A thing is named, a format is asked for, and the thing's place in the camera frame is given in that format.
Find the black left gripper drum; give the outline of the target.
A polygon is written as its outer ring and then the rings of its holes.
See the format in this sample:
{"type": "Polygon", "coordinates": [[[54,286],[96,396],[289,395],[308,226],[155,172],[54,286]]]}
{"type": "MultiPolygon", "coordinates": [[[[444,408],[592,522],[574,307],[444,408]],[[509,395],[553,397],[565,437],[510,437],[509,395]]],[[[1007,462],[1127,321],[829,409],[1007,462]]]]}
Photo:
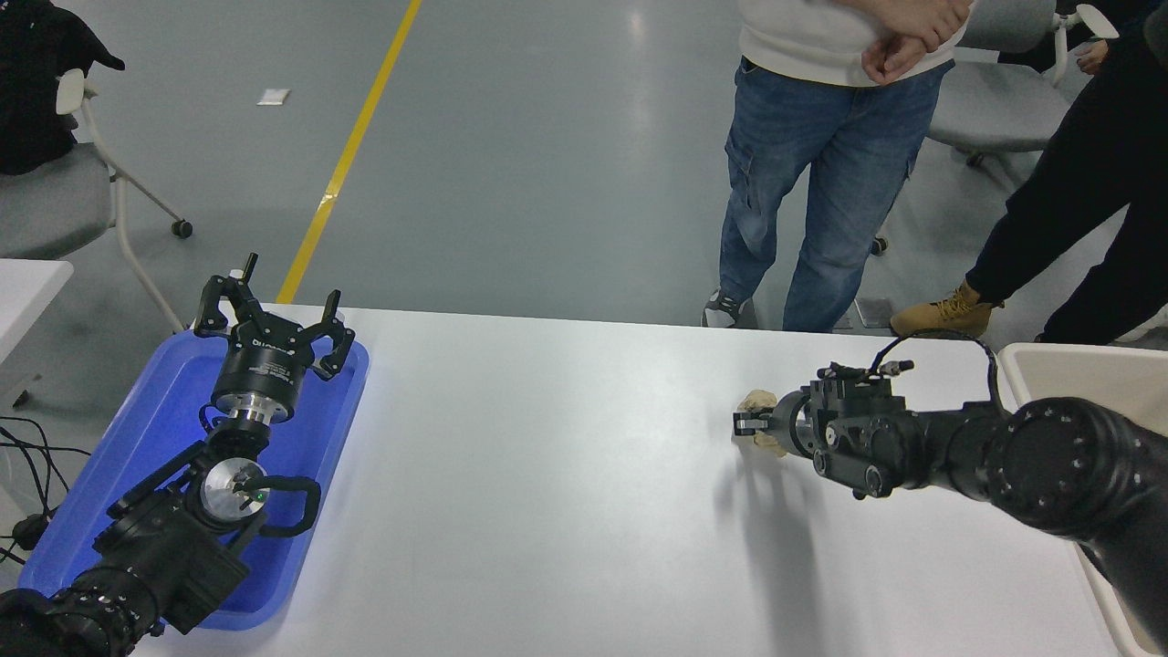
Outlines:
{"type": "Polygon", "coordinates": [[[286,319],[249,319],[231,328],[228,353],[213,389],[213,403],[229,407],[255,394],[283,409],[296,408],[306,369],[314,360],[303,328],[286,319]]]}

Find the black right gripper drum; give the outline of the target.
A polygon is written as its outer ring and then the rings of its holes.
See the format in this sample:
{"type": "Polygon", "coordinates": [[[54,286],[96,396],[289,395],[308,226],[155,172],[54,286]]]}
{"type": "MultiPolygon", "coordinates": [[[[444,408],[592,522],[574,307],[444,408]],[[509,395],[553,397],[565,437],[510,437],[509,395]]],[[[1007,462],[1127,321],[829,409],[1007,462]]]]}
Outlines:
{"type": "Polygon", "coordinates": [[[792,390],[777,401],[773,412],[773,436],[784,452],[812,454],[812,429],[804,417],[809,395],[792,390]]]}

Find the person's left hand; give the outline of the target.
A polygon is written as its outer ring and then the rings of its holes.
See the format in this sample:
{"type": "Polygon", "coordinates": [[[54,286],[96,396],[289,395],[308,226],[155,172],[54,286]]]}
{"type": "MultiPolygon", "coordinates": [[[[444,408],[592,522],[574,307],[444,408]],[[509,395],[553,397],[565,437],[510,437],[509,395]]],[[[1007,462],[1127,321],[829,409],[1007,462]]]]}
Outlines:
{"type": "Polygon", "coordinates": [[[868,46],[860,55],[860,65],[876,87],[890,87],[922,62],[926,54],[926,43],[922,39],[894,35],[868,46]]]}

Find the person's right hand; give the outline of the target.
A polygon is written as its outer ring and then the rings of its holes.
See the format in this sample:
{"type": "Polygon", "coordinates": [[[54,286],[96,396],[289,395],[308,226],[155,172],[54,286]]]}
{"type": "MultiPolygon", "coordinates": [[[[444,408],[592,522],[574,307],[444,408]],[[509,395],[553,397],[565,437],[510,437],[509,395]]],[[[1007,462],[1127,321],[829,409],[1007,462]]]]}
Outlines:
{"type": "Polygon", "coordinates": [[[901,1],[890,28],[898,35],[922,41],[926,51],[936,51],[966,25],[975,1],[901,1]]]}

